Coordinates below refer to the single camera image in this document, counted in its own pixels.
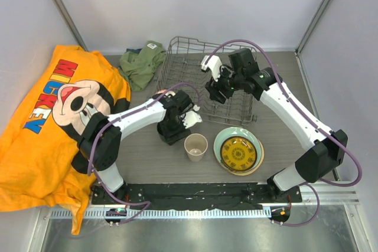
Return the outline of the beige paper cup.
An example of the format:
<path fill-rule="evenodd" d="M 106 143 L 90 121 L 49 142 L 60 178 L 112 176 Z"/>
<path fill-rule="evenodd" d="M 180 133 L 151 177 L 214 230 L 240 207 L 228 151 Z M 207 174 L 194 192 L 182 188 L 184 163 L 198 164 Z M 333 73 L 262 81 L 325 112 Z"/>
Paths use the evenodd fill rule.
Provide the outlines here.
<path fill-rule="evenodd" d="M 208 149 L 208 141 L 203 135 L 193 133 L 186 137 L 184 149 L 190 161 L 199 162 Z"/>

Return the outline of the light green flower plate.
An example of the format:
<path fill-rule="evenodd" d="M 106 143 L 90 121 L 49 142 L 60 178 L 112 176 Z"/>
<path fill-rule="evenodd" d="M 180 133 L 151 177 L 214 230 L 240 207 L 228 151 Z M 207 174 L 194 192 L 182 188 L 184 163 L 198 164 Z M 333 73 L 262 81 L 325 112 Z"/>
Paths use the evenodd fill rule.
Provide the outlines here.
<path fill-rule="evenodd" d="M 240 136 L 240 137 L 246 138 L 247 140 L 253 143 L 257 151 L 257 156 L 258 156 L 257 161 L 258 161 L 261 154 L 260 140 L 252 132 L 248 131 L 245 128 L 228 127 L 228 128 L 223 129 L 221 132 L 219 132 L 214 140 L 213 152 L 214 152 L 217 162 L 219 163 L 219 161 L 221 161 L 220 149 L 223 142 L 234 136 Z"/>

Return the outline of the yellow patterned small plate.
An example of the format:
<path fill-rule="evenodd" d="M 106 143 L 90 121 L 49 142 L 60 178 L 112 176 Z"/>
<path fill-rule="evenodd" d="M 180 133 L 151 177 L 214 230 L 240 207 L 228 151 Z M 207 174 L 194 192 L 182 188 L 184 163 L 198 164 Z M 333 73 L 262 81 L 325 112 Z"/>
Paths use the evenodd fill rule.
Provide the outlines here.
<path fill-rule="evenodd" d="M 220 149 L 220 156 L 225 166 L 236 172 L 251 169 L 258 157 L 253 143 L 240 136 L 225 140 Z"/>

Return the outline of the cream bird painted plate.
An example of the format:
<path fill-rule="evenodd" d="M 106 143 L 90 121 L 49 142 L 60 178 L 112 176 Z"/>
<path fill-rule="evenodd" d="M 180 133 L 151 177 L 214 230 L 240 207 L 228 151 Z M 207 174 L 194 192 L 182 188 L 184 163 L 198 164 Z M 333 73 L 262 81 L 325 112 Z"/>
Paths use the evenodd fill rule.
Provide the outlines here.
<path fill-rule="evenodd" d="M 264 158 L 265 158 L 265 150 L 264 150 L 262 144 L 260 144 L 260 147 L 261 147 L 260 158 L 250 169 L 248 169 L 246 171 L 235 171 L 234 169 L 229 169 L 222 161 L 219 161 L 219 164 L 222 168 L 224 168 L 226 171 L 230 172 L 233 175 L 236 175 L 236 176 L 251 175 L 252 173 L 254 173 L 255 171 L 257 171 L 260 168 L 260 166 L 262 165 Z"/>

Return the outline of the dark green mug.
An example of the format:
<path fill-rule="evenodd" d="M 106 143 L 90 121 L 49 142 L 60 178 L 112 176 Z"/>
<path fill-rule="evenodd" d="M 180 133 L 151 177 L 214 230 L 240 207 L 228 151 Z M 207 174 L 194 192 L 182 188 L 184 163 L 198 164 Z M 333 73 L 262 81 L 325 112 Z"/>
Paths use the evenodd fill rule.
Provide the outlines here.
<path fill-rule="evenodd" d="M 173 142 L 173 134 L 174 132 L 168 128 L 168 126 L 164 122 L 159 122 L 157 124 L 157 132 L 160 136 L 160 139 L 168 144 L 172 145 Z"/>

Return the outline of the white red patterned bowl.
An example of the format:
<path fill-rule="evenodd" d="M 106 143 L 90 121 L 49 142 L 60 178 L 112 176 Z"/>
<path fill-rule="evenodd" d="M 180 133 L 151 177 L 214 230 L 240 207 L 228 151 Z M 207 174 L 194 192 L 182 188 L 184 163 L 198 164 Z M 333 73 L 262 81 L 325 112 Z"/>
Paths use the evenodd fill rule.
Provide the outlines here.
<path fill-rule="evenodd" d="M 165 94 L 166 96 L 174 96 L 175 95 L 175 92 L 170 90 L 168 91 L 167 89 L 164 89 L 164 90 L 160 90 L 158 92 L 155 93 L 156 95 L 160 96 L 161 94 Z"/>

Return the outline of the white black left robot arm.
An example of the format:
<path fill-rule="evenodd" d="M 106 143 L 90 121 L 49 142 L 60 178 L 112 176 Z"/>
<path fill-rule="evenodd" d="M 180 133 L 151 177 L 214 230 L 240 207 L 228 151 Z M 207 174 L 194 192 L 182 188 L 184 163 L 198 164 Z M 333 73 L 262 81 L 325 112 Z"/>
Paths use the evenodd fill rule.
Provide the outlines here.
<path fill-rule="evenodd" d="M 113 204 L 126 199 L 127 185 L 116 166 L 124 138 L 156 123 L 163 142 L 173 145 L 190 135 L 191 127 L 202 122 L 199 109 L 187 93 L 179 90 L 156 94 L 133 109 L 109 116 L 96 112 L 87 121 L 77 147 L 105 186 L 105 197 Z"/>

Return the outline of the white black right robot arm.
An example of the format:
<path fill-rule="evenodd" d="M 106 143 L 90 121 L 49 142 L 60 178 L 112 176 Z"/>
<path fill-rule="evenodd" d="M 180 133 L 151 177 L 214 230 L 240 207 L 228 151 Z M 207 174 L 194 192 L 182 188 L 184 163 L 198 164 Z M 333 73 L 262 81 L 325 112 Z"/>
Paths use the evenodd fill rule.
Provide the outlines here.
<path fill-rule="evenodd" d="M 230 66 L 218 56 L 205 56 L 201 70 L 210 72 L 205 88 L 210 99 L 221 104 L 239 90 L 270 108 L 299 140 L 305 153 L 291 166 L 272 175 L 267 195 L 275 202 L 283 200 L 290 189 L 304 182 L 314 183 L 342 164 L 343 147 L 348 137 L 343 130 L 333 131 L 317 120 L 290 92 L 272 68 L 259 68 L 248 48 L 229 54 Z"/>

